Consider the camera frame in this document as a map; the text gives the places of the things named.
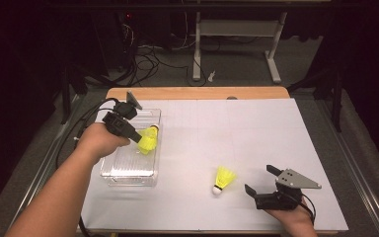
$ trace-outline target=white table surface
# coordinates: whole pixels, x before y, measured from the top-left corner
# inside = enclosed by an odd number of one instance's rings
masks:
[[[317,231],[345,231],[341,209],[293,99],[139,101],[161,109],[158,183],[109,187],[92,172],[82,210],[88,229],[110,231],[278,232],[280,224],[245,193],[275,191],[266,165],[293,169],[322,185],[302,190],[317,209]],[[105,112],[100,112],[101,120]],[[220,196],[212,194],[216,169],[235,171]]]

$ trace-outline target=shuttlecock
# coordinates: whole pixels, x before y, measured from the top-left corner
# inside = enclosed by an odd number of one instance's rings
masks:
[[[141,139],[137,143],[137,148],[141,153],[147,155],[149,151],[154,150],[158,144],[158,125],[151,125],[150,127],[137,131],[141,135]]]
[[[236,178],[236,174],[223,166],[217,169],[216,183],[213,187],[213,193],[220,195],[221,191]]]

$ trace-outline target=plastic bin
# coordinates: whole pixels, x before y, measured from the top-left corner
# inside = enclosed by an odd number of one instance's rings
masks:
[[[137,116],[129,121],[136,130],[159,124],[158,143],[147,155],[142,154],[137,144],[119,147],[113,154],[103,158],[100,175],[110,186],[148,186],[156,185],[159,153],[162,140],[161,111],[137,111]]]

